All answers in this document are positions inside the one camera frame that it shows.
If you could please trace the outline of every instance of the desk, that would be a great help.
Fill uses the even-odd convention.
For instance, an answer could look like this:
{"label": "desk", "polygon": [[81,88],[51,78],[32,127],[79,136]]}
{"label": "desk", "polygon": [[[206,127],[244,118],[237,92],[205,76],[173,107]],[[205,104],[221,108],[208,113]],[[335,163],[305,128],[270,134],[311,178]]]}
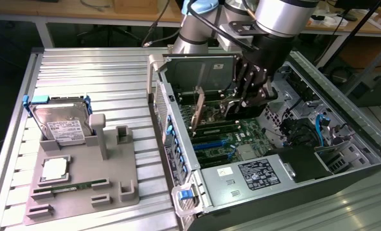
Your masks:
{"label": "desk", "polygon": [[[94,5],[113,5],[111,0],[90,0]],[[166,0],[158,1],[159,12]],[[78,0],[60,0],[58,3],[38,0],[0,0],[0,20],[32,22],[46,48],[52,48],[47,23],[99,24],[119,26],[150,26],[158,14],[115,13],[114,8],[103,8],[103,12],[86,7]],[[180,27],[181,9],[174,0],[170,1],[159,26]]]}
{"label": "desk", "polygon": [[[321,9],[324,9],[324,4],[327,4],[325,2],[320,2],[319,3],[319,7]],[[337,9],[335,7],[332,7],[331,5],[328,5],[331,8],[331,12],[336,12],[340,11],[341,9]],[[328,49],[324,57],[320,59],[316,67],[320,68],[321,66],[324,66],[328,62],[328,60],[331,59],[331,57],[333,56],[335,52],[337,51],[340,45],[344,43],[347,37],[349,36],[352,30],[356,28],[357,24],[360,23],[364,14],[351,11],[351,14],[355,15],[357,17],[357,21],[356,22],[349,22],[347,26],[341,26],[339,27],[335,35],[339,35],[333,44],[331,45],[331,48]],[[336,27],[328,27],[325,25],[320,25],[320,26],[307,26],[303,33],[304,34],[319,34],[319,35],[332,35],[333,31],[335,31]],[[363,28],[359,30],[359,33],[356,34],[356,36],[364,36],[364,37],[381,37],[381,30],[373,26],[369,22],[367,22],[363,26]]]}

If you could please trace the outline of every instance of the side panel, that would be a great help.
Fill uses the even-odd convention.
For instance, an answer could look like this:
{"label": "side panel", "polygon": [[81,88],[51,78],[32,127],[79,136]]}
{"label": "side panel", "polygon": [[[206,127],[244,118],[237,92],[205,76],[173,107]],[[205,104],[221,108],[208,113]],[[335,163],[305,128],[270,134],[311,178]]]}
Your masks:
{"label": "side panel", "polygon": [[345,174],[340,178],[311,184],[307,187],[269,196],[250,203],[245,203],[241,206],[217,211],[198,218],[193,222],[189,230],[221,230],[331,196],[355,182],[373,175],[380,169],[381,165],[373,166],[368,169]]}

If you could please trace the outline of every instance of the hard drive label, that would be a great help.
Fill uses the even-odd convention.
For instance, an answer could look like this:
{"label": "hard drive label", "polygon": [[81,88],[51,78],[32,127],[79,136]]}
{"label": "hard drive label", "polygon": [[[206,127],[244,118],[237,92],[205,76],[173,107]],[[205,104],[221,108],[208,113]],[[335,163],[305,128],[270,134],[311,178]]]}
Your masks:
{"label": "hard drive label", "polygon": [[281,183],[268,159],[238,166],[250,190],[254,191]]}
{"label": "hard drive label", "polygon": [[79,120],[48,122],[48,127],[58,142],[85,140]]}

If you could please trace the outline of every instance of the sticker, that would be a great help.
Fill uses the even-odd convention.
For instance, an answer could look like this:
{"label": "sticker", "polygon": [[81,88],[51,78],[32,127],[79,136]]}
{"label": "sticker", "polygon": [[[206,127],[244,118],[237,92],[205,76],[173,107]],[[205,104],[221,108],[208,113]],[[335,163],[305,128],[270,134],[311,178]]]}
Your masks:
{"label": "sticker", "polygon": [[220,168],[217,173],[220,177],[233,174],[232,167]]}
{"label": "sticker", "polygon": [[224,66],[225,66],[224,64],[216,64],[216,65],[214,65],[214,70],[216,70],[216,69],[224,69]]}
{"label": "sticker", "polygon": [[281,183],[268,159],[253,161],[238,166],[250,190],[254,191]]}
{"label": "sticker", "polygon": [[48,122],[48,127],[58,142],[85,140],[79,120]]}
{"label": "sticker", "polygon": [[204,134],[217,133],[217,132],[220,132],[220,131],[221,131],[221,129],[210,130],[210,131],[204,132]]}

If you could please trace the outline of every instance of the blue pcie slot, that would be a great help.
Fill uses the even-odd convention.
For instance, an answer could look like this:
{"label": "blue pcie slot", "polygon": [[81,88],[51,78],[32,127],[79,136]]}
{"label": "blue pcie slot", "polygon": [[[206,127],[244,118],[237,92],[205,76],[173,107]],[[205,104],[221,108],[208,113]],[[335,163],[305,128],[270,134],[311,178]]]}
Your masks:
{"label": "blue pcie slot", "polygon": [[226,140],[221,140],[221,141],[216,141],[216,142],[212,142],[212,143],[194,145],[193,149],[196,151],[198,151],[198,150],[204,150],[204,149],[218,148],[218,147],[224,147],[225,144],[226,144]]}

